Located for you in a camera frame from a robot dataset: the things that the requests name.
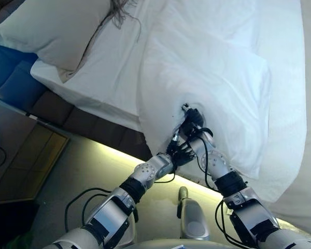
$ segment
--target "white fabric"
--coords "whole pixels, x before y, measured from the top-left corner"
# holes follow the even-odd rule
[[[134,43],[129,58],[135,58],[135,51],[143,51],[140,46],[143,46],[147,31],[157,17],[157,13],[163,8],[164,2],[167,1],[138,2],[134,16],[142,22],[142,34],[138,43]],[[260,35],[257,34],[257,47],[254,42],[247,42],[248,46],[246,47],[250,46],[251,51],[258,51],[258,54],[264,57],[270,65],[272,76],[270,130],[266,146],[267,157],[264,157],[261,163],[260,179],[257,181],[249,179],[249,183],[262,199],[274,202],[295,178],[304,148],[304,123],[306,120],[304,116],[304,47],[299,2],[297,0],[261,2],[263,6],[260,12],[261,28],[259,29]],[[147,13],[144,15],[144,19],[142,18],[143,6]],[[125,31],[128,24],[132,24],[136,28],[133,35]],[[81,109],[109,121],[140,130],[135,102],[137,78],[123,77],[127,72],[131,72],[131,76],[135,73],[138,74],[138,68],[133,67],[133,70],[128,70],[132,64],[135,66],[136,63],[129,59],[120,69],[117,66],[118,60],[114,60],[113,63],[111,63],[112,59],[107,61],[113,56],[112,47],[118,48],[114,53],[118,58],[122,56],[127,47],[125,46],[127,41],[124,39],[137,39],[138,27],[138,23],[130,18],[126,19],[120,31],[117,31],[116,27],[109,22],[96,41],[98,46],[101,44],[102,47],[97,48],[95,45],[92,48],[93,52],[88,58],[88,60],[92,60],[92,63],[85,64],[77,72],[79,78],[76,79],[78,80],[75,80],[74,76],[70,82],[62,84],[56,70],[51,70],[51,66],[39,61],[34,64],[31,73],[51,90]],[[105,31],[107,35],[102,36],[101,34]],[[116,32],[122,35],[111,37]],[[120,71],[120,80],[116,80],[115,77],[110,78],[111,75],[117,75],[114,68],[118,68]],[[99,75],[106,75],[110,80],[102,80]],[[195,164],[191,167],[188,165],[182,170],[184,170],[185,177],[201,184],[204,182]]]
[[[307,136],[299,174],[293,184],[271,205],[284,219],[311,234],[311,1],[302,1],[306,62]]]
[[[136,88],[140,60],[148,30],[166,0],[139,1],[127,5],[138,18],[127,17],[121,29],[109,21],[98,33],[85,65],[65,84],[55,67],[37,60],[31,75],[86,112],[140,131],[136,108]]]
[[[258,178],[268,134],[268,68],[262,58],[232,44],[236,43],[233,36],[229,40],[215,37],[228,33],[231,23],[236,24],[235,35],[245,36],[245,27],[240,25],[243,20],[234,15],[231,20],[230,11],[225,10],[235,9],[240,16],[250,16],[243,14],[240,2],[230,6],[223,3],[218,22],[231,22],[217,31],[207,15],[216,3],[219,1],[200,0],[196,5],[171,0],[159,15],[140,70],[139,120],[146,142],[156,155],[166,150],[184,121],[181,107],[189,103],[203,114],[204,126],[213,131],[217,148],[227,155],[231,166]]]
[[[299,0],[262,1],[257,54],[272,73],[268,142],[258,180],[247,179],[275,202],[296,178],[306,138],[304,34]]]
[[[110,0],[26,0],[0,24],[0,45],[73,71],[110,6]]]

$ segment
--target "black cable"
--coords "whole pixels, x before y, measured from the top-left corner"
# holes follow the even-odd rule
[[[209,185],[209,183],[208,183],[208,181],[207,181],[207,172],[208,172],[208,151],[207,151],[207,145],[206,145],[206,142],[204,141],[204,139],[202,139],[202,138],[199,137],[199,136],[198,136],[198,138],[199,138],[200,140],[202,140],[202,142],[203,142],[203,144],[204,144],[204,148],[205,148],[205,171],[204,171],[204,173],[205,173],[205,175],[204,175],[204,176],[205,176],[205,177],[204,177],[205,184],[206,184],[206,186],[207,186],[209,189],[212,189],[212,190],[215,191],[215,192],[219,192],[219,191],[213,189],[213,188]]]
[[[197,157],[197,164],[198,168],[205,174],[205,170],[202,169],[201,165],[199,164],[199,157]]]
[[[220,226],[219,224],[219,221],[218,221],[218,211],[219,211],[219,208],[221,207],[221,221],[222,221],[222,227]],[[233,237],[231,237],[230,235],[227,234],[226,230],[225,230],[225,224],[224,224],[224,214],[223,214],[223,200],[221,200],[216,208],[216,211],[215,211],[215,221],[216,221],[216,224],[217,224],[217,227],[219,228],[219,230],[224,234],[224,237],[226,238],[226,240],[235,245],[235,246],[238,246],[240,248],[243,248],[243,249],[250,249],[249,247],[246,247],[241,241],[239,240],[236,240],[234,239]]]
[[[84,190],[82,193],[80,193],[78,196],[76,196],[74,199],[72,199],[66,206],[65,210],[64,210],[64,229],[66,232],[69,231],[68,229],[68,209],[70,207],[70,205],[72,205],[77,199],[79,199],[81,196],[83,196],[85,193],[93,191],[93,190],[98,190],[98,191],[102,191],[105,193],[110,193],[111,191],[106,190],[106,189],[102,189],[102,188],[88,188],[86,190]]]
[[[105,194],[103,194],[103,193],[97,193],[97,194],[91,196],[91,197],[86,201],[86,203],[85,203],[84,206],[83,206],[83,211],[82,211],[82,224],[83,224],[83,226],[85,225],[85,219],[84,219],[85,210],[87,209],[87,206],[88,206],[89,202],[90,202],[93,198],[95,198],[95,197],[97,197],[97,196],[106,197],[106,196],[108,196],[108,195],[105,195]]]
[[[174,172],[173,175],[174,175],[173,178],[171,180],[169,180],[169,181],[166,181],[166,182],[155,182],[155,183],[170,183],[170,182],[174,181],[174,179],[175,179],[175,172]]]
[[[2,165],[4,165],[5,164],[5,162],[6,162],[6,160],[7,160],[7,152],[2,148],[2,147],[0,147],[0,150],[3,152],[3,154],[4,154],[4,160],[0,163],[0,167],[2,166]]]

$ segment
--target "mattress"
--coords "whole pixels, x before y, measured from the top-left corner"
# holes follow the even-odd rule
[[[32,76],[86,112],[140,131],[136,106],[140,59],[147,31],[164,4],[162,0],[130,5],[129,12],[141,22],[128,17],[121,30],[108,22],[98,34],[85,65],[66,83],[61,83],[55,67],[40,60],[33,65]],[[254,49],[268,61],[274,84],[268,145],[261,164],[261,176],[265,177],[248,181],[262,199],[274,202],[297,176],[303,156],[306,133],[304,42],[298,0],[262,1],[262,5],[261,28]],[[181,172],[184,177],[202,183],[203,177],[195,165],[185,169]]]

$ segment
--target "pillowcase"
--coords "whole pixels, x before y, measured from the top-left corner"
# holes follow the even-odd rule
[[[0,45],[76,70],[110,0],[26,0],[0,24]]]

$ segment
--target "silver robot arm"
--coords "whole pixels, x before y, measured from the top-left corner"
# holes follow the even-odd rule
[[[95,208],[87,224],[74,229],[44,249],[114,248],[129,226],[128,216],[147,189],[157,180],[198,156],[211,175],[223,201],[233,210],[230,220],[241,241],[260,249],[311,249],[311,239],[279,228],[276,218],[256,193],[230,167],[226,156],[216,149],[212,133],[201,128],[203,118],[185,104],[187,118],[181,126],[188,147],[177,146],[174,135],[167,154],[159,154],[138,165],[128,179]]]
[[[114,248],[129,226],[129,215],[146,190],[172,171],[171,157],[165,154],[139,164],[133,174],[95,208],[85,226],[69,231],[44,249]]]
[[[198,156],[201,167],[211,175],[224,203],[233,210],[230,220],[243,244],[260,249],[311,249],[310,238],[280,229],[275,216],[230,167],[226,156],[216,149],[209,132],[194,133],[189,146]]]

